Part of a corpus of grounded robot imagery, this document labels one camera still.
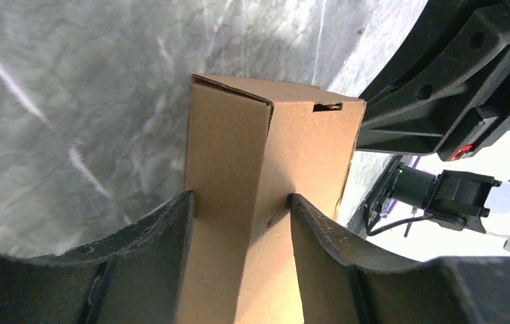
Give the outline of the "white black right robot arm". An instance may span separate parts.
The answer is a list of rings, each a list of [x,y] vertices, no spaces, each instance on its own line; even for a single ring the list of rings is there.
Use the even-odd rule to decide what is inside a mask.
[[[361,93],[359,151],[391,153],[348,227],[376,234],[386,201],[451,230],[485,233],[486,199],[501,181],[466,171],[429,175],[401,158],[473,157],[510,130],[510,1],[429,1],[383,70]]]

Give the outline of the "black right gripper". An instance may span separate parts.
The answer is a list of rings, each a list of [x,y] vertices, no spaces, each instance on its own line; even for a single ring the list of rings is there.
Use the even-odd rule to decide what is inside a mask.
[[[474,156],[510,128],[510,1],[429,1],[367,103],[357,150]]]

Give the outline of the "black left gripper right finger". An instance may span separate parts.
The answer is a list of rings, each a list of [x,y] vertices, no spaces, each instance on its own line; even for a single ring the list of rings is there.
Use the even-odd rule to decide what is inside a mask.
[[[385,250],[288,196],[306,323],[510,323],[510,257],[426,262]]]

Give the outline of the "brown cardboard paper box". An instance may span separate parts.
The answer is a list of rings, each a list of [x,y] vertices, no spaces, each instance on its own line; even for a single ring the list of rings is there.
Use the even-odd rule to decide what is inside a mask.
[[[365,107],[318,86],[193,76],[178,323],[303,322],[287,198],[336,219]]]

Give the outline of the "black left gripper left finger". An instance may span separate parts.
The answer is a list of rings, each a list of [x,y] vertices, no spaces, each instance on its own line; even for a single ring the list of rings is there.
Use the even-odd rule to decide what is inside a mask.
[[[0,323],[174,323],[194,211],[186,191],[59,256],[0,253]]]

